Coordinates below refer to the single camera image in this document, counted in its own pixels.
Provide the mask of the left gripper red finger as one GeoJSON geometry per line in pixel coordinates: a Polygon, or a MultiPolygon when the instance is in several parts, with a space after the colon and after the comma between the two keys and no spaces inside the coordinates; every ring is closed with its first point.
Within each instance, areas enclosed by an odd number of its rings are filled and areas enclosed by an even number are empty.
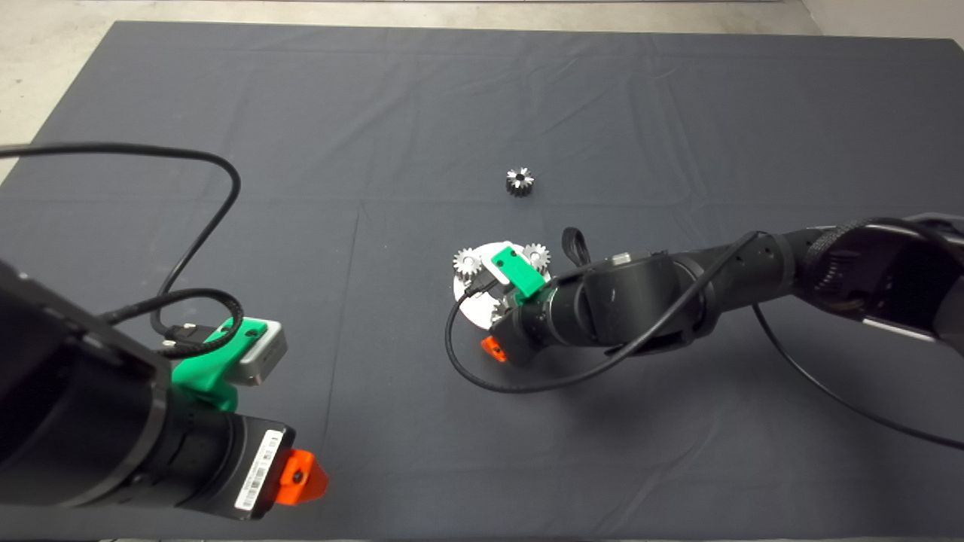
{"type": "Polygon", "coordinates": [[[283,463],[274,501],[285,507],[298,507],[322,498],[327,487],[328,476],[316,456],[306,450],[293,449],[283,463]]]}

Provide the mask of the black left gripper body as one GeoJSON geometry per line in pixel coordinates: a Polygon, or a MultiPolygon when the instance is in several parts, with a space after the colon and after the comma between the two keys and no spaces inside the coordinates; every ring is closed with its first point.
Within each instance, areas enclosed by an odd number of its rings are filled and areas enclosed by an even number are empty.
{"type": "Polygon", "coordinates": [[[154,460],[154,502],[230,520],[274,507],[296,431],[285,423],[190,410],[164,428],[154,460]]]}

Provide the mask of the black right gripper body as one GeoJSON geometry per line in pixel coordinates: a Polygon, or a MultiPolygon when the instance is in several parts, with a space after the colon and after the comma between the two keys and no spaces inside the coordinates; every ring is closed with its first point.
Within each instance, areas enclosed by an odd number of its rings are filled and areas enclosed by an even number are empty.
{"type": "Polygon", "coordinates": [[[559,291],[540,291],[527,300],[519,291],[504,291],[499,296],[490,336],[494,336],[508,356],[507,363],[526,366],[548,348],[567,346],[554,321],[554,304],[559,291]]]}

